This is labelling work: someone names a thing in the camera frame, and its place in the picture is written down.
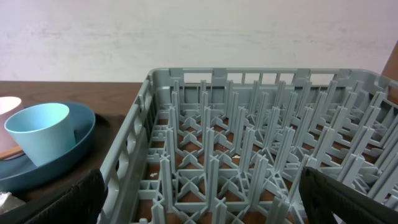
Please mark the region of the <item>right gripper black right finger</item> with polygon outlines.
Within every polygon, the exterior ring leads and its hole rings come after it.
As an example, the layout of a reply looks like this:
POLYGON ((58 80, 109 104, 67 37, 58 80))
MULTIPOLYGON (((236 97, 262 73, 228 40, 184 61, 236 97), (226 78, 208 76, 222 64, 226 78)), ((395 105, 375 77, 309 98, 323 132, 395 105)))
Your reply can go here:
POLYGON ((310 223, 397 223, 397 212, 335 179, 305 167, 299 183, 310 223))

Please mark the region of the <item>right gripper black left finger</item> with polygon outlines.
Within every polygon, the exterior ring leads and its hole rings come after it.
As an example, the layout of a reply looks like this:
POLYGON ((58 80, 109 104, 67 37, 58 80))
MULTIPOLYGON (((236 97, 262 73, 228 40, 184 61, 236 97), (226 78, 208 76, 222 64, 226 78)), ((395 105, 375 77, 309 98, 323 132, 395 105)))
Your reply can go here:
POLYGON ((69 189, 51 200, 27 223, 96 223, 105 200, 103 176, 98 169, 85 174, 69 189))

